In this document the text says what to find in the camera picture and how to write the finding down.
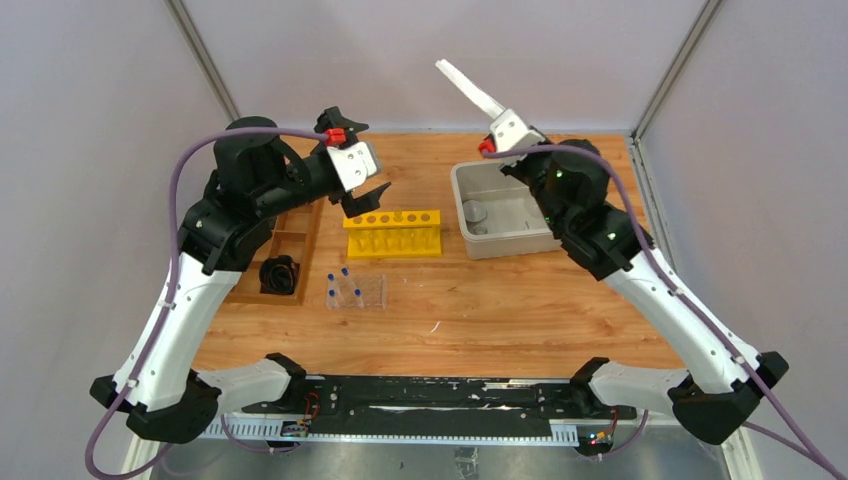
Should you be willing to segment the white plastic bin lid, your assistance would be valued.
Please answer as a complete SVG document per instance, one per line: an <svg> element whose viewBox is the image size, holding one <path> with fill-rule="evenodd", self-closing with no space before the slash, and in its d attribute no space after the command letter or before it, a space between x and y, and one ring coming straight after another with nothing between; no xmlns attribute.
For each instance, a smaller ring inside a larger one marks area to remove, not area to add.
<svg viewBox="0 0 848 480"><path fill-rule="evenodd" d="M478 87L447 59L435 62L435 67L479 110L491 119L499 117L506 108Z"/></svg>

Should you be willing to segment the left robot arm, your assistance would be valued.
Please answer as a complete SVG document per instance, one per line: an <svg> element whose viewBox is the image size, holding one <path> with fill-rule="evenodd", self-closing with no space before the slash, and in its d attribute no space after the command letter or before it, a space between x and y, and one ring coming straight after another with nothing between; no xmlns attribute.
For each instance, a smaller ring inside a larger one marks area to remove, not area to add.
<svg viewBox="0 0 848 480"><path fill-rule="evenodd" d="M193 362L225 298L272 236L274 220L321 199L347 217L376 210L382 189L360 187L380 173L366 125L331 107L307 132L314 148L299 155L295 136L261 116L242 117L199 141L215 169L184 215L168 211L169 271L160 299L131 354L114 374L93 382L91 396L126 415L138 437L170 444L196 439L218 417L260 403L283 413L306 400L303 368L279 353L239 368L197 371Z"/></svg>

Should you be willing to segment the white porcelain dish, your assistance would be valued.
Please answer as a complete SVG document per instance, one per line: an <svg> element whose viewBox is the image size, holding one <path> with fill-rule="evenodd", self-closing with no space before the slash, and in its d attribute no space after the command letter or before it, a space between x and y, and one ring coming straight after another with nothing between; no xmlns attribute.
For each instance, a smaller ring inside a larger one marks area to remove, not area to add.
<svg viewBox="0 0 848 480"><path fill-rule="evenodd" d="M480 223L487 218L485 205L477 200L468 200L462 204L462 213L467 223Z"/></svg>

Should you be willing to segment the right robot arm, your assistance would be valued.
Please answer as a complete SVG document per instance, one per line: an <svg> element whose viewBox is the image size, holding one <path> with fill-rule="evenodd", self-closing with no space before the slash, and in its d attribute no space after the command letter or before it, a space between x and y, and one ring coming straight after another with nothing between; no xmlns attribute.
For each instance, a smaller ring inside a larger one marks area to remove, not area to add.
<svg viewBox="0 0 848 480"><path fill-rule="evenodd" d="M677 278L631 202L608 201L620 180L589 141L543 142L499 169L529 189L567 255L633 305L684 363L654 369L594 357L570 380L575 411L592 418L608 407L634 407L674 417L705 443L727 440L758 408L763 390L785 375L787 361L733 334Z"/></svg>

